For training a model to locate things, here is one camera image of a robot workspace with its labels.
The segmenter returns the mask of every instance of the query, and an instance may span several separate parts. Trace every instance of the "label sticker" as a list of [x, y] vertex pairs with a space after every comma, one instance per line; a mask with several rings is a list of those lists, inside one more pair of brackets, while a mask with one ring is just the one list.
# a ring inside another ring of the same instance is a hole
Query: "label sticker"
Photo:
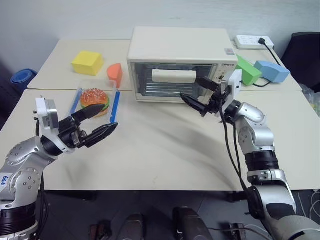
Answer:
[[9, 184], [9, 179], [10, 179], [11, 176], [12, 176], [12, 173], [6, 173], [6, 172], [0, 173], [0, 193]]
[[228, 56], [235, 55], [235, 52], [232, 48], [225, 48], [224, 51]]

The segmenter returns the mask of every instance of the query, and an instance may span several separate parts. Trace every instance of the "oven door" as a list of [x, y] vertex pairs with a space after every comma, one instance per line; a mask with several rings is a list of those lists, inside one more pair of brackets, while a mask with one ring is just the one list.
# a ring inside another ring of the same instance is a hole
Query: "oven door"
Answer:
[[212, 78], [217, 64], [132, 63], [136, 99], [142, 102], [181, 103], [180, 93], [202, 101], [207, 89], [196, 77]]

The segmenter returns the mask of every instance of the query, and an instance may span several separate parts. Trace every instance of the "toaster oven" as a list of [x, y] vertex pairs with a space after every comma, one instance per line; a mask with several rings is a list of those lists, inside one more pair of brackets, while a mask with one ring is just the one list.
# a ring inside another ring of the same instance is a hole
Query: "toaster oven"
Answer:
[[184, 93], [206, 102], [196, 77], [220, 83], [238, 58], [225, 29], [135, 27], [127, 63], [137, 101], [182, 103]]

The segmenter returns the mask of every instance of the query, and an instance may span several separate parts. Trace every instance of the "gray wall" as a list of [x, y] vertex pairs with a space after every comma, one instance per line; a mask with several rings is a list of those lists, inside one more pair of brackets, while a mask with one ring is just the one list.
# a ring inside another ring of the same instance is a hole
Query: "gray wall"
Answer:
[[134, 26], [225, 28], [271, 37], [320, 32], [320, 0], [0, 0], [0, 61], [39, 71], [60, 38], [129, 39]]

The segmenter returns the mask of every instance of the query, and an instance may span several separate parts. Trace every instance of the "green block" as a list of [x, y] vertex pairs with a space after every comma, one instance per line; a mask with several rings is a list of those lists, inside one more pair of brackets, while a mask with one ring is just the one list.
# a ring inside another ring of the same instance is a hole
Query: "green block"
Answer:
[[252, 66], [249, 62], [244, 60], [241, 56], [238, 57], [238, 65], [235, 69], [242, 70], [242, 82], [244, 85], [249, 86], [254, 84], [262, 75], [262, 72]]

